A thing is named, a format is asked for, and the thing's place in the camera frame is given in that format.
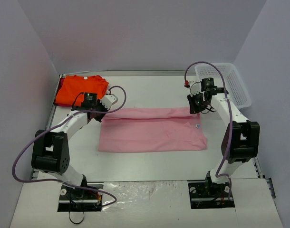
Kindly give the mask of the pink t shirt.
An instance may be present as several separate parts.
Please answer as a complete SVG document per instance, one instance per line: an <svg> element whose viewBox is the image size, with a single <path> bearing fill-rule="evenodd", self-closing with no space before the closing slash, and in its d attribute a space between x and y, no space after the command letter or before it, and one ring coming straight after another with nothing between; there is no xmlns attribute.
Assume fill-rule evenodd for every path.
<svg viewBox="0 0 290 228"><path fill-rule="evenodd" d="M207 149L201 117L188 107L126 108L102 121L100 152L170 152Z"/></svg>

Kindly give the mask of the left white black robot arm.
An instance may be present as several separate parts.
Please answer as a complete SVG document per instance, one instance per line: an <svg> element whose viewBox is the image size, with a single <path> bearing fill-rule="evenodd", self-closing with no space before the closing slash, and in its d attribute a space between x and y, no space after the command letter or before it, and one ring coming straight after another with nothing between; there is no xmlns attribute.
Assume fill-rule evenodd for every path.
<svg viewBox="0 0 290 228"><path fill-rule="evenodd" d="M91 119L101 122L105 112L111 109L118 98L108 92L98 99L94 93L80 93L84 96L80 106L72 104L71 111L59 127L52 129L37 139L33 144L31 159L32 168L48 173L72 188L71 193L78 199L88 194L85 175L77 172L70 165L68 141Z"/></svg>

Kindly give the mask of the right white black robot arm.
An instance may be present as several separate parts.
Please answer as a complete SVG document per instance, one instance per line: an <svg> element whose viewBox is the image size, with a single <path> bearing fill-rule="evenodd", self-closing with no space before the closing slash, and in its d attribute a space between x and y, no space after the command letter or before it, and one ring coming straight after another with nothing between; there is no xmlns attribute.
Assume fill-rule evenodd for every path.
<svg viewBox="0 0 290 228"><path fill-rule="evenodd" d="M230 100L226 88L215 86L213 78L199 82L185 81L184 86L190 90L187 99L191 114L203 111L217 113L226 126L221 145L222 159L208 172L203 185L207 195L215 196L220 192L221 184L230 184L233 173L257 156L260 125L245 117Z"/></svg>

